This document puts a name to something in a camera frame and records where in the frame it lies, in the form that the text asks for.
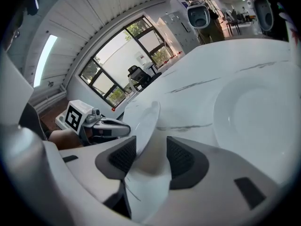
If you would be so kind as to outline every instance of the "white plate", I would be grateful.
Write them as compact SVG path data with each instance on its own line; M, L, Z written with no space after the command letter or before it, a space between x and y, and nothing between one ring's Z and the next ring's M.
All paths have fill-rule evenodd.
M146 108L142 113L139 124L132 135L136 136L137 157L141 155L148 144L157 125L160 116L160 103L153 101L151 107Z
M292 175L300 142L300 100L284 91L259 77L243 77L228 83L214 104L220 147L241 155L279 184Z

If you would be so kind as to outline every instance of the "white table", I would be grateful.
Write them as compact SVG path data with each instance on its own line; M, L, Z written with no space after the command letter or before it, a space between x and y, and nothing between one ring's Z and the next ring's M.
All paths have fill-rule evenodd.
M133 194L142 194L143 188L149 190L140 195L140 201L127 192L133 221L145 220L167 197L171 176L166 158L166 137L182 137L219 146L213 130L215 99L227 82L247 74L285 81L284 89L298 97L301 95L301 70L290 62L287 42L241 39L195 48L127 105L123 122L136 128L139 117L152 101L157 100L161 104L157 129L133 165L132 175L127 176L131 180L131 183L128 181L129 187L135 180L136 192ZM271 177L281 184L284 182L282 176Z

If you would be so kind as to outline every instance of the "black office chair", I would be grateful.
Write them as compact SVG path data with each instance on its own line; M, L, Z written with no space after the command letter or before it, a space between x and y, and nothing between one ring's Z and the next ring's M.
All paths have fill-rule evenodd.
M134 81L137 81L138 83L134 85L134 87L137 89L139 85L141 85L142 89L145 89L148 87L151 83L153 83L162 73L156 73L154 76L148 75L146 72L144 72L140 67L133 65L128 69L130 74L128 77L133 79Z

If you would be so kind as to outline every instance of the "black window frame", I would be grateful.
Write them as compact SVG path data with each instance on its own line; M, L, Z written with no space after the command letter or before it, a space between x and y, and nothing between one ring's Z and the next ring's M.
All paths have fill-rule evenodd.
M144 30L143 32L141 32L140 34L138 34L137 36L134 36L131 34L131 32L127 29L127 27L129 27L130 25L138 22L141 19L146 19L148 21L149 24L151 24L151 27ZM139 38L141 38L142 36L146 35L147 33L153 31L161 38L161 40L163 41L163 43L161 43L159 46L157 46L156 48L154 48L151 52L148 52L147 49L142 45L142 43L139 41ZM110 37L94 54L93 56L91 56L91 58L89 59L89 61L87 62L87 64L84 66L84 68L81 70L81 72L79 73L79 77L102 99L104 100L108 105L110 105L112 108L117 108L127 97L127 95L129 95L129 93L124 90L102 67L101 65L98 63L98 61L95 59L95 56L98 54L98 52L100 50L102 50L104 48L104 46L106 46L113 38L115 38L118 34L120 34L121 32L126 31L138 44L139 46L143 49L143 51L146 53L146 55L150 58L150 60L152 61L152 63L154 64L154 66L158 69L160 68L162 65L160 65L159 67L157 67L156 62L153 60L153 58L151 57L155 52L157 52L160 48L166 46L167 50L169 51L169 53L171 55L173 55L172 50L170 49L170 47L168 46L168 44L166 44L165 40L163 39L163 37L161 36L161 34L157 31L157 29L153 26L153 24L145 17L142 16L134 21L132 21L131 23L127 24L126 26L124 26L123 28L121 28L119 31L117 31L112 37ZM89 65L89 63L93 61L99 68L100 70L94 75L94 77L92 78L90 83L87 83L87 81L85 81L82 78L82 74L85 71L86 67ZM98 79L98 77L104 73L113 83L114 85L109 89L109 91L102 96L97 89L95 89L93 87L94 82ZM110 95L110 93L115 89L119 87L124 93L125 93L125 98L123 100L121 100L118 105L114 106L109 100L107 100L107 97Z

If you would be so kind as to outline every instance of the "ceiling light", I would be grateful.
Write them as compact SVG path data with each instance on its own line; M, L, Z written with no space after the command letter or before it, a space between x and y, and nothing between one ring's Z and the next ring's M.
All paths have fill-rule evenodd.
M47 58L50 54L50 51L56 41L57 37L54 35L50 35L44 48L43 51L41 53L39 62L38 62L38 67L36 70L36 75L34 77L34 82L33 82L33 87L37 87L40 85L41 82L41 78L42 78L42 74L43 74L43 70L44 70L44 66L46 64Z

